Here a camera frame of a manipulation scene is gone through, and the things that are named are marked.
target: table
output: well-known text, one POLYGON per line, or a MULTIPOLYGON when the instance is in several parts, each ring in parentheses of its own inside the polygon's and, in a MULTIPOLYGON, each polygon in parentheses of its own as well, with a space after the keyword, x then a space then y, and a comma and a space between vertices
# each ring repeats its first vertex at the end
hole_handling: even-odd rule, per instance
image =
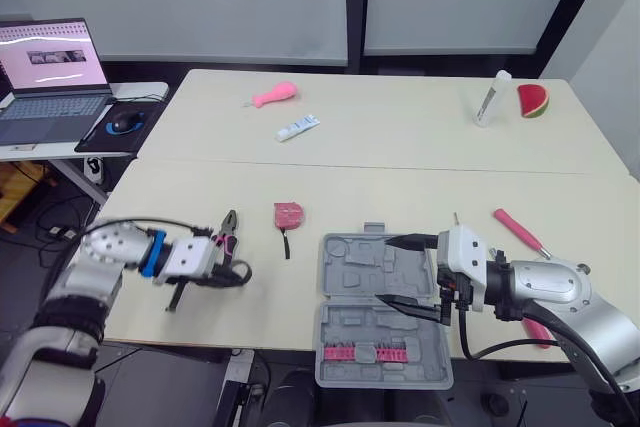
POLYGON ((491 79, 385 77, 192 70, 138 153, 139 158, 501 172, 627 175, 571 87, 550 92, 538 119, 523 119, 515 89, 488 128, 475 126, 491 79), (242 108, 280 81, 299 96, 242 108), (295 140, 276 132, 314 114, 295 140))
MULTIPOLYGON (((390 233, 437 233, 453 224, 456 211, 509 259, 535 258, 493 219, 498 207, 539 235, 554 254, 590 265, 598 292, 640 323, 639 202, 638 184, 629 176, 135 160, 101 217, 153 215, 218 227, 234 208, 237 258, 251 263, 254 276, 240 289, 189 285, 177 312, 170 314, 164 307, 172 287, 125 272, 106 337, 309 350, 315 313, 325 299, 318 265, 325 234, 358 232, 367 221, 384 221, 390 233), (273 202, 291 200, 305 207, 306 220, 288 233, 291 260, 285 261, 282 237, 273 226, 273 202)), ((170 237, 185 235, 167 230, 170 237)), ((473 351, 525 335, 519 322, 495 320, 491 308, 468 318, 473 351)), ((452 356, 461 357, 455 320, 448 335, 452 356)), ((490 358, 566 360, 559 349, 531 346, 490 358)))
MULTIPOLYGON (((128 82, 109 84, 113 96, 116 98, 132 98, 145 95, 164 97, 169 92, 169 86, 164 82, 128 82)), ((8 94, 0 101, 0 109, 8 106, 13 100, 13 94, 8 94)), ((68 159, 78 159, 84 157, 122 157, 130 155, 125 152, 76 152, 74 148, 78 142, 55 142, 36 144, 31 148, 2 145, 0 146, 0 162, 18 160, 48 160, 63 175, 69 178, 83 192, 91 196, 99 204, 104 204, 107 200, 105 192, 93 182, 89 181, 84 174, 77 169, 68 159)))

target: laptop keyboard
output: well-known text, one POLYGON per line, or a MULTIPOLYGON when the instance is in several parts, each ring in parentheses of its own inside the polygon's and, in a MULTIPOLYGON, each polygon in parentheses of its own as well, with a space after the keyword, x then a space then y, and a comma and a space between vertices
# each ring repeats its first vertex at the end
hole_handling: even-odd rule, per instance
POLYGON ((104 105, 104 99, 104 95, 16 99, 0 114, 0 120, 94 115, 104 105))

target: pliers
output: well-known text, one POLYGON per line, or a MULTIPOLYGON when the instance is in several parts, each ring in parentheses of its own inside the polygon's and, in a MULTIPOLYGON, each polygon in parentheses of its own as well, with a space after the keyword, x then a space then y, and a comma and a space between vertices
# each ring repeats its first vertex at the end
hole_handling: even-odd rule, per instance
POLYGON ((215 253, 214 253, 214 264, 215 259, 218 258, 218 253, 220 250, 224 252, 224 257, 222 259, 222 264, 220 267, 223 269, 228 269, 231 267, 231 261, 233 259, 233 251, 238 244, 238 239, 236 238, 235 231, 238 226, 238 216, 235 210, 230 210, 227 216, 222 221, 222 225, 220 226, 220 230, 216 235, 212 237, 212 241, 215 245, 215 253))

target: mouse pad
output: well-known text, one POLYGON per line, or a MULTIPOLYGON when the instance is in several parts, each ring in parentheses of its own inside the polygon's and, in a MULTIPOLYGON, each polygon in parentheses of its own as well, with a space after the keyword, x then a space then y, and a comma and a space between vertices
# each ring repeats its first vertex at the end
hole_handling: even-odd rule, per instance
POLYGON ((76 152, 131 152, 136 153, 162 115, 164 102, 116 102, 107 114, 94 127, 91 133, 81 140, 76 152), (121 135, 107 133, 107 124, 118 114, 142 113, 144 123, 141 128, 121 135))

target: laptop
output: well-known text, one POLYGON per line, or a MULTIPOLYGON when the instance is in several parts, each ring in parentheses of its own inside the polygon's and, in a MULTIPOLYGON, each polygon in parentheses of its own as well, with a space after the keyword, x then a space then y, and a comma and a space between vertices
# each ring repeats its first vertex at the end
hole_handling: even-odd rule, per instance
POLYGON ((84 19, 0 23, 0 145, 79 141, 112 97, 84 19))

